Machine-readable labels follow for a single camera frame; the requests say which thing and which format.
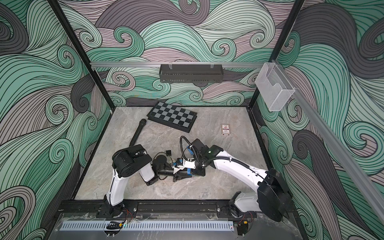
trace perforated metal strip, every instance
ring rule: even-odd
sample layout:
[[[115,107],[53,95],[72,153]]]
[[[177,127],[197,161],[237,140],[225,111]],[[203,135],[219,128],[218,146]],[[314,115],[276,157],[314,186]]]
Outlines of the perforated metal strip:
[[[110,221],[64,221],[60,231],[106,230]],[[232,221],[141,221],[126,224],[122,231],[233,231]]]

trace black motor housing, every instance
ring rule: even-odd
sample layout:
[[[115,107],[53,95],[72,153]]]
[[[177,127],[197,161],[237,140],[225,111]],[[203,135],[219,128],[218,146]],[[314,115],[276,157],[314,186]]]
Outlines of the black motor housing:
[[[139,144],[117,151],[112,156],[112,167],[119,177],[129,177],[152,161],[145,149]]]
[[[265,215],[280,222],[283,216],[289,218],[286,210],[291,204],[292,194],[280,172],[271,168],[266,173],[264,181],[258,183],[257,202]]]

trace enclosure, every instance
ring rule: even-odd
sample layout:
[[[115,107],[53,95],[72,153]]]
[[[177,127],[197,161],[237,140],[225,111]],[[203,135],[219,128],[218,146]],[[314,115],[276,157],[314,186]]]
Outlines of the enclosure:
[[[180,157],[182,135],[200,139],[280,172],[303,239],[384,239],[383,6],[1,1],[1,237],[48,239],[58,210],[102,200],[113,153],[128,147],[139,121],[162,102],[197,117],[189,133],[148,120],[137,144],[152,158],[167,150]],[[280,111],[269,110],[270,93],[255,83],[272,62],[295,90]],[[223,81],[160,81],[161,64],[180,63],[222,65]],[[136,173],[124,198],[206,200],[218,208],[237,191],[252,190],[207,167],[204,177],[150,186]]]

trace checkered pattern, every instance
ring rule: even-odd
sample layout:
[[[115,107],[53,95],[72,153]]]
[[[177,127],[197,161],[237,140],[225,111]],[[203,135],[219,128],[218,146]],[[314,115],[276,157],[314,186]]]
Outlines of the checkered pattern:
[[[183,127],[189,127],[192,118],[196,115],[196,113],[177,106],[159,102],[153,111],[149,113],[149,115]]]

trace wall mural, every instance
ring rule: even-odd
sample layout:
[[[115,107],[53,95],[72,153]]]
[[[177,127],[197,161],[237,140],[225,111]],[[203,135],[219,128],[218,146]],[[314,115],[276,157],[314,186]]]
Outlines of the wall mural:
[[[294,0],[60,0],[91,61],[268,61]],[[311,0],[313,5],[321,0]],[[99,68],[117,106],[248,105],[260,69],[161,83],[159,68]]]
[[[278,61],[384,193],[384,1],[301,10]],[[310,239],[384,239],[384,226],[295,99],[257,123]]]
[[[109,107],[46,0],[0,3],[0,238],[43,239]]]

